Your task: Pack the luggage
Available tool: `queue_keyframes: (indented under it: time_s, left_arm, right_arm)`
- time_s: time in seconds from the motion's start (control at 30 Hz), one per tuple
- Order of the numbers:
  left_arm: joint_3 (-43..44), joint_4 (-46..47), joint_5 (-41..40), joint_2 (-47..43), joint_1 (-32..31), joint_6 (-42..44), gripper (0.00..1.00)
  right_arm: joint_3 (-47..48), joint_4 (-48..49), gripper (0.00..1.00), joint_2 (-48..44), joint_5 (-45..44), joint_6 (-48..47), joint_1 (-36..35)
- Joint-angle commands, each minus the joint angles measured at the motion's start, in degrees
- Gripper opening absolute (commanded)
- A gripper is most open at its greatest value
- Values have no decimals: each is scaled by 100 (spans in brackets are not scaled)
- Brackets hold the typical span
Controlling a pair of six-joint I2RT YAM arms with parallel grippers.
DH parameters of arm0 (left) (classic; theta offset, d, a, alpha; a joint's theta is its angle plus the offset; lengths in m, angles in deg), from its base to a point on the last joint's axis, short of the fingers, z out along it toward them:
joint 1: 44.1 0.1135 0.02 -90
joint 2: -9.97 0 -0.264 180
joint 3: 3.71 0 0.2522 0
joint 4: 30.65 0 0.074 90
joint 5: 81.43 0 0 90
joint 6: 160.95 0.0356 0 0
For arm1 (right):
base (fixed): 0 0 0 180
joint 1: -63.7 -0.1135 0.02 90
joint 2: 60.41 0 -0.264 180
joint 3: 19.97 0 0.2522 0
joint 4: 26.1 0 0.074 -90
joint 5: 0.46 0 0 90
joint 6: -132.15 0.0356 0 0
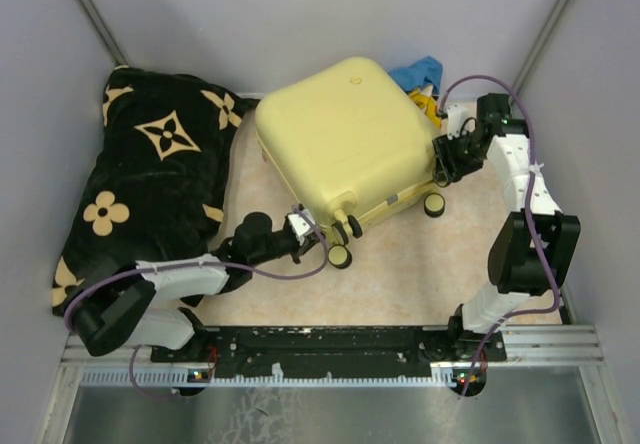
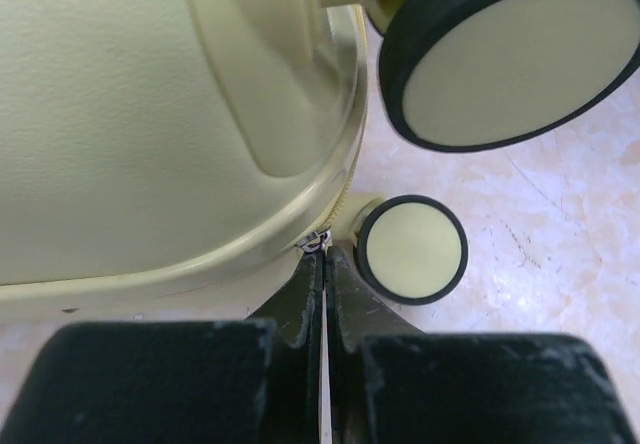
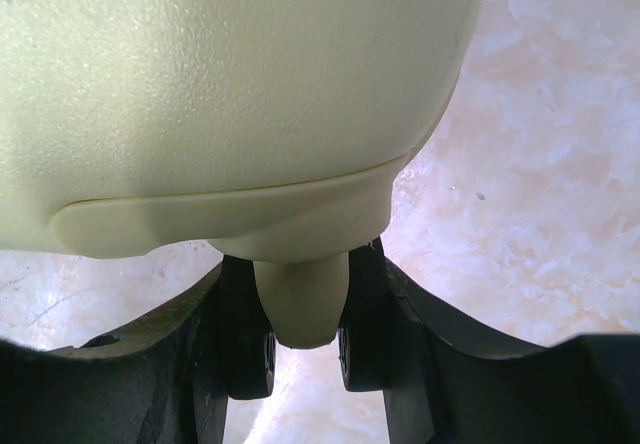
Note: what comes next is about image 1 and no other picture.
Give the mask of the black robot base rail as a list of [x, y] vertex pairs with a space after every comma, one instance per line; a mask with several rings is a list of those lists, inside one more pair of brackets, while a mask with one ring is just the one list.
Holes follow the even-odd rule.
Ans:
[[272, 377], [294, 384], [320, 379], [382, 384], [430, 378], [437, 363], [475, 363], [473, 379], [462, 372], [453, 377], [454, 389], [469, 384], [470, 394], [484, 386], [487, 365], [506, 358], [500, 333], [485, 339], [471, 331], [421, 326], [210, 327], [180, 350], [155, 346], [151, 351], [154, 363], [205, 363], [215, 378]]

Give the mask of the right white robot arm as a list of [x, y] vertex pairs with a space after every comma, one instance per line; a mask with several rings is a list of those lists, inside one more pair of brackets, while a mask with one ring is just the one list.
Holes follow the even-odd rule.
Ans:
[[536, 158], [533, 132], [515, 117], [507, 94], [489, 93], [475, 112], [454, 104], [438, 111], [446, 132], [434, 139], [434, 176], [453, 184], [489, 164], [501, 182], [505, 221], [487, 258], [488, 281], [456, 312], [459, 326], [446, 336], [448, 351], [470, 359], [506, 320], [524, 314], [523, 304], [549, 293], [548, 312], [561, 303], [581, 224], [564, 213], [549, 192]]

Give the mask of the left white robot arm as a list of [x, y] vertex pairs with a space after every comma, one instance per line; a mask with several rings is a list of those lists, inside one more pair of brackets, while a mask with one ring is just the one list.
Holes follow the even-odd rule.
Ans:
[[294, 208], [279, 230], [267, 214], [252, 212], [213, 252], [137, 261], [78, 292], [64, 310], [64, 323], [93, 357], [125, 346], [160, 347], [194, 361], [208, 348], [206, 331], [192, 311], [200, 298], [235, 291], [254, 275], [276, 279], [263, 264], [285, 256], [298, 262], [315, 245], [329, 248], [307, 209]]

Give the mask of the yellow suitcase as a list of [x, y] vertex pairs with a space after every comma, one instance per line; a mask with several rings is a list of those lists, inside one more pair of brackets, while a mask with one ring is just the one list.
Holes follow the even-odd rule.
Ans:
[[348, 244], [416, 203], [444, 210], [434, 180], [439, 135], [374, 60], [351, 57], [266, 95], [254, 115], [265, 158], [345, 269]]

